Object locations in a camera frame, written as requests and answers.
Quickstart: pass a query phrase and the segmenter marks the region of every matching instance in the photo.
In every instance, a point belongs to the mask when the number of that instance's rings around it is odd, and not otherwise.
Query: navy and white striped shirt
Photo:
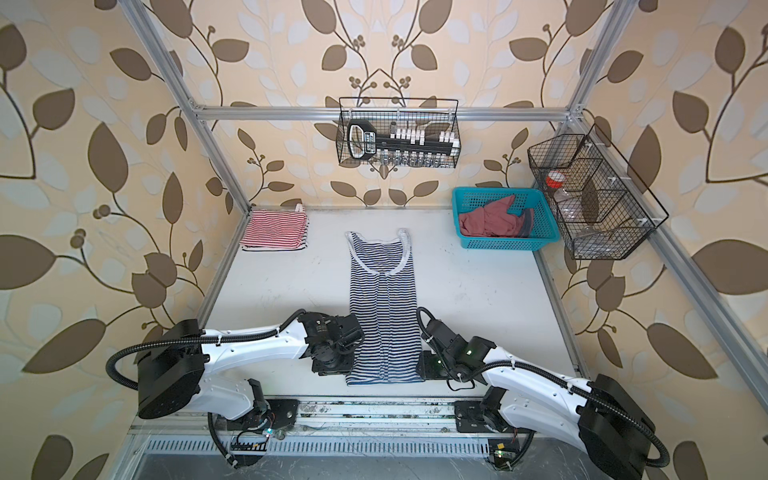
[[[411,240],[405,229],[397,234],[388,242],[346,234],[352,255],[349,310],[366,334],[347,385],[423,381],[416,373],[422,343]]]

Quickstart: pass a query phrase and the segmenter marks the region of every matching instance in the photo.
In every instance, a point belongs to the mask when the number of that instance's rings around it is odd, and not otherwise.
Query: crumpled clothing
[[[468,214],[458,215],[458,225],[466,237],[522,237],[527,238],[533,228],[534,211],[523,210],[518,217],[507,213],[515,202],[515,195],[477,207]]]

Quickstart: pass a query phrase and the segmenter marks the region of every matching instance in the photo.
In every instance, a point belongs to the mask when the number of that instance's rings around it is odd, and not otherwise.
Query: wire mesh basket
[[[342,97],[336,152],[343,167],[455,168],[458,100]]]
[[[562,134],[528,149],[537,187],[575,260],[627,258],[669,217],[621,152],[626,172],[617,173],[606,160],[605,138],[595,136],[593,127],[586,135]],[[657,211],[644,207],[632,190],[655,202]]]

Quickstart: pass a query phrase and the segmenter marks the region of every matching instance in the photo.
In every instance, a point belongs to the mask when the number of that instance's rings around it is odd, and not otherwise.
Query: wall-mounted basket
[[[342,97],[339,164],[455,168],[462,150],[457,109],[458,100],[445,98]]]
[[[600,146],[610,144],[603,138],[593,127],[586,135],[558,135],[528,149],[537,188],[547,197],[565,246],[576,260],[627,258],[669,217],[621,152],[627,170],[617,173],[609,164]],[[631,190],[655,203],[657,211],[648,211]]]

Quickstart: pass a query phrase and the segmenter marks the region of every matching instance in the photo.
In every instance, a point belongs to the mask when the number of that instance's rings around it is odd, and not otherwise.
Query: gray metal surface
[[[589,94],[597,83],[603,67],[607,64],[611,51],[624,33],[624,29],[637,10],[637,0],[615,0],[613,7],[608,12],[608,20],[605,22],[603,31],[600,33],[598,42],[581,72],[581,78],[576,85],[571,101],[568,102],[567,110],[573,114],[581,113],[586,106]]]
[[[586,134],[590,129],[590,125],[583,118],[572,121],[570,127],[577,134]],[[598,148],[618,172],[627,170],[624,161],[618,160],[604,145],[598,145]],[[631,181],[625,184],[648,211],[654,211],[653,205],[649,204],[647,198]],[[707,324],[744,382],[757,397],[757,401],[768,412],[768,356],[760,349],[725,299],[704,276],[690,254],[674,236],[668,224],[664,223],[657,228],[648,237],[648,241],[669,271],[680,282],[688,300]]]
[[[168,90],[170,90],[174,100],[179,105],[187,124],[203,144],[203,148],[221,177],[222,183],[232,194],[237,208],[241,212],[247,212],[250,210],[250,202],[247,200],[243,189],[240,187],[227,160],[224,158],[224,154],[216,143],[213,132],[210,131],[205,122],[197,118],[193,111],[190,102],[192,95],[187,90],[187,86],[176,69],[174,61],[170,58],[170,54],[163,45],[163,41],[157,35],[157,31],[155,31],[152,25],[144,4],[141,3],[141,0],[120,0],[120,4],[125,18],[136,31],[137,37],[139,37],[150,57],[152,57],[152,61],[157,66],[160,76],[165,80]]]
[[[200,328],[205,327],[205,324],[208,323],[208,316],[210,316],[210,312],[214,309],[216,299],[219,297],[221,287],[224,285],[224,280],[227,278],[227,274],[230,272],[230,267],[232,266],[232,262],[235,260],[237,249],[240,248],[240,239],[243,238],[245,227],[248,226],[249,219],[250,215],[248,213],[243,214],[243,217],[240,218],[240,222],[237,224],[237,229],[235,229],[234,233],[232,234],[230,244],[224,251],[224,256],[221,259],[221,263],[219,263],[219,267],[216,269],[214,278],[211,280],[210,285],[208,286],[208,291],[205,294],[205,298],[200,304],[200,308],[197,309],[197,322],[200,325]]]
[[[143,455],[134,480],[208,480],[210,478],[280,480],[604,480],[607,478],[586,454],[557,440],[534,439],[513,472],[494,470],[485,458],[456,454],[401,456],[376,453],[377,439],[366,443],[362,455],[265,455],[250,467],[233,470],[220,455]]]
[[[571,323],[568,321],[568,314],[565,312],[565,307],[560,300],[560,293],[557,287],[554,285],[554,279],[552,278],[551,271],[547,266],[547,261],[544,260],[544,255],[541,251],[533,253],[533,257],[536,259],[536,265],[538,271],[541,274],[541,280],[544,282],[544,288],[547,290],[547,296],[549,297],[549,303],[552,304],[552,311],[554,317],[558,321],[560,326],[560,332],[563,336],[563,342],[565,343],[565,349],[568,351],[568,356],[571,357],[571,362],[574,364],[574,370],[579,376],[592,379],[589,376],[587,370],[587,363],[584,361],[584,356],[581,355],[581,351],[576,343],[576,336],[574,335]]]
[[[377,111],[398,111],[397,108],[376,108]],[[445,112],[439,108],[419,108],[419,111]],[[200,107],[194,109],[201,120],[307,120],[331,121],[339,119],[338,108],[324,107]],[[565,121],[564,108],[459,108],[460,121]]]

